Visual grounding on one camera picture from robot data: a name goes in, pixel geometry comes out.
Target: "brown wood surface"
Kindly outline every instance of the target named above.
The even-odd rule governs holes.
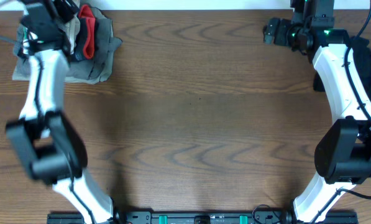
[[[331,126],[314,70],[290,49],[264,45],[262,27],[291,11],[109,11],[116,52],[112,77],[68,84],[65,110],[83,138],[89,169],[124,208],[251,210],[288,205],[315,168],[314,148]],[[336,11],[356,34],[367,11]],[[14,38],[18,12],[0,12]],[[364,37],[371,40],[371,23]],[[6,140],[27,83],[11,80],[16,58],[0,42],[0,223],[45,223],[74,211],[33,182]],[[371,194],[371,180],[356,188]],[[346,195],[336,208],[371,223],[371,201]]]

